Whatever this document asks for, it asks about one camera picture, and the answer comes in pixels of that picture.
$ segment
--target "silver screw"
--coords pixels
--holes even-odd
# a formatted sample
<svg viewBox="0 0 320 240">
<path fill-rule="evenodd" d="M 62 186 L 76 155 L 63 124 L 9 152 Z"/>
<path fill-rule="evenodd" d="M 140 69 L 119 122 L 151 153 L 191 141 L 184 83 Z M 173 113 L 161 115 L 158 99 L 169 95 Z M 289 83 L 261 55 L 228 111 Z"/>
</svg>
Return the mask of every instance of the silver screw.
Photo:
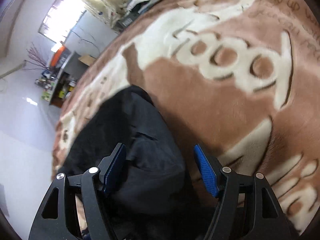
<svg viewBox="0 0 320 240">
<path fill-rule="evenodd" d="M 258 173 L 256 174 L 256 177 L 257 177 L 258 179 L 263 179 L 263 178 L 264 178 L 263 174 L 260 173 L 260 172 L 258 172 Z"/>
<path fill-rule="evenodd" d="M 222 171 L 225 172 L 225 173 L 230 173 L 231 169 L 229 167 L 223 167 Z"/>
<path fill-rule="evenodd" d="M 98 171 L 97 167 L 92 167 L 92 168 L 89 169 L 90 173 L 96 173 L 97 171 Z"/>
<path fill-rule="evenodd" d="M 63 173 L 59 173 L 56 178 L 57 179 L 63 179 L 64 178 L 64 174 Z"/>
</svg>

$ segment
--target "orange object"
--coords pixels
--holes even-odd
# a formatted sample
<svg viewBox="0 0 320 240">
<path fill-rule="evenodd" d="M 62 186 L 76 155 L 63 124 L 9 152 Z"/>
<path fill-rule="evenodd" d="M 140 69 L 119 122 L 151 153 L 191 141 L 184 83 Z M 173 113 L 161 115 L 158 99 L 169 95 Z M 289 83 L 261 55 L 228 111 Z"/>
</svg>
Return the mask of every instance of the orange object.
<svg viewBox="0 0 320 240">
<path fill-rule="evenodd" d="M 60 47 L 60 49 L 57 50 L 57 52 L 56 52 L 56 53 L 53 55 L 53 57 L 52 57 L 52 60 L 51 60 L 51 63 L 50 63 L 50 67 L 54 67 L 54 66 L 57 64 L 57 62 L 58 62 L 58 60 L 59 60 L 62 52 L 63 52 L 65 49 L 66 49 L 66 47 L 62 45 L 62 46 Z"/>
</svg>

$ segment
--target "window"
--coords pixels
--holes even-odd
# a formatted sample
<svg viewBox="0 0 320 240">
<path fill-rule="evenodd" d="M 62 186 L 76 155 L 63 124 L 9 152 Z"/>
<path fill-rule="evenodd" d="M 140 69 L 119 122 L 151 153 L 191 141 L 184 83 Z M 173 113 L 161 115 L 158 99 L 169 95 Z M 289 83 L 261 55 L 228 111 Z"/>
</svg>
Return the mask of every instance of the window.
<svg viewBox="0 0 320 240">
<path fill-rule="evenodd" d="M 84 12 L 84 3 L 80 0 L 55 0 L 39 33 L 55 42 L 64 42 Z"/>
</svg>

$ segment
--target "blanket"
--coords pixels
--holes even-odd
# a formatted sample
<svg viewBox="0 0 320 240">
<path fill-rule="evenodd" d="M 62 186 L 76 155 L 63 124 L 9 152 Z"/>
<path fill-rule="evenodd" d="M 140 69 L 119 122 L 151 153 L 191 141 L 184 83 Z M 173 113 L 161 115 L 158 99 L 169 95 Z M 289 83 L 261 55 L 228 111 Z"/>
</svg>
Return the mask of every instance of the blanket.
<svg viewBox="0 0 320 240">
<path fill-rule="evenodd" d="M 53 174 L 99 106 L 134 84 L 166 121 L 203 205 L 212 197 L 193 159 L 199 142 L 238 173 L 263 173 L 302 233 L 320 206 L 319 41 L 304 0 L 163 0 L 64 104 Z"/>
</svg>

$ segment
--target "brown blanket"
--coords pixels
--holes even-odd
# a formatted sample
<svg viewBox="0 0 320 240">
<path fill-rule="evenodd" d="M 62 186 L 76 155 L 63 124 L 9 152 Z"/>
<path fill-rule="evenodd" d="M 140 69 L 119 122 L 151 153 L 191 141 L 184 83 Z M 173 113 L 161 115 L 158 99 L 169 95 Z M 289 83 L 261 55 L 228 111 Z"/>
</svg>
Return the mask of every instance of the brown blanket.
<svg viewBox="0 0 320 240">
<path fill-rule="evenodd" d="M 320 206 L 319 41 L 304 0 L 164 0 L 109 46 L 65 103 L 53 173 L 99 105 L 135 84 L 166 120 L 204 204 L 212 199 L 193 160 L 198 142 L 222 165 L 265 174 L 303 232 Z"/>
</svg>

